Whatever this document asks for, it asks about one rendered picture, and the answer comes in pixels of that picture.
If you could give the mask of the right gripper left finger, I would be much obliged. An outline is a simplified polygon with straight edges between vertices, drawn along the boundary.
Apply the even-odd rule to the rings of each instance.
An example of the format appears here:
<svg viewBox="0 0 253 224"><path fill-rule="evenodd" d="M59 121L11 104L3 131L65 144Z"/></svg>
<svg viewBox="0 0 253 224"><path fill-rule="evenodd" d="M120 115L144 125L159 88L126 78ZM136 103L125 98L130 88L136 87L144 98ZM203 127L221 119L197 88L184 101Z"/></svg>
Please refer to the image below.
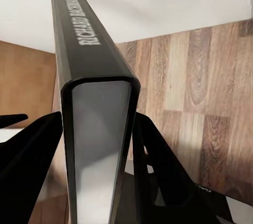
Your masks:
<svg viewBox="0 0 253 224"><path fill-rule="evenodd" d="M0 224L28 224L62 134L57 111L0 143Z"/></svg>

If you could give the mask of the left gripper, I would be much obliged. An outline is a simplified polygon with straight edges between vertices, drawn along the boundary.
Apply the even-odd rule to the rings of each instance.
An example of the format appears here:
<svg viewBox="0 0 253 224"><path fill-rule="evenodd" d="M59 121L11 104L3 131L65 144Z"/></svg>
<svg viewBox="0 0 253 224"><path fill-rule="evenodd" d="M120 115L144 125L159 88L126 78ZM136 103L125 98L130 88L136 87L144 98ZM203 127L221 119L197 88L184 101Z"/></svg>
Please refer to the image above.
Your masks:
<svg viewBox="0 0 253 224"><path fill-rule="evenodd" d="M28 119L27 114L0 115L0 129Z"/></svg>

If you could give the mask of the hardback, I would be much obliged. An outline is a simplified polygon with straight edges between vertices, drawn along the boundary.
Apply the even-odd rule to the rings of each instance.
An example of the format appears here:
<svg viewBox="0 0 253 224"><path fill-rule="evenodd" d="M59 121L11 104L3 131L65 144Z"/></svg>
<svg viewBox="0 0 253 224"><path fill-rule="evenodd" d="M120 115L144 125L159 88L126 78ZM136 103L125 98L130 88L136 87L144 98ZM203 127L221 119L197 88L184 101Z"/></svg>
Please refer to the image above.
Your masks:
<svg viewBox="0 0 253 224"><path fill-rule="evenodd" d="M141 84L87 0L51 0L71 224L114 224Z"/></svg>

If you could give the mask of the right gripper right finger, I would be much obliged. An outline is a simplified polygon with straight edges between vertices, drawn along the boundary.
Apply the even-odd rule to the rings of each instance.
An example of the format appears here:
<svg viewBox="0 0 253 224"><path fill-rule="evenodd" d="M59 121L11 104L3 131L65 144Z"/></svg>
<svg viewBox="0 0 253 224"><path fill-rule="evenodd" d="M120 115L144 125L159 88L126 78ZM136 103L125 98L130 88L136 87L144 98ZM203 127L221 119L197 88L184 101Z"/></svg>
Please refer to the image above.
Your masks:
<svg viewBox="0 0 253 224"><path fill-rule="evenodd" d="M139 112L132 142L136 224L221 224L153 121ZM146 153L165 206L153 204Z"/></svg>

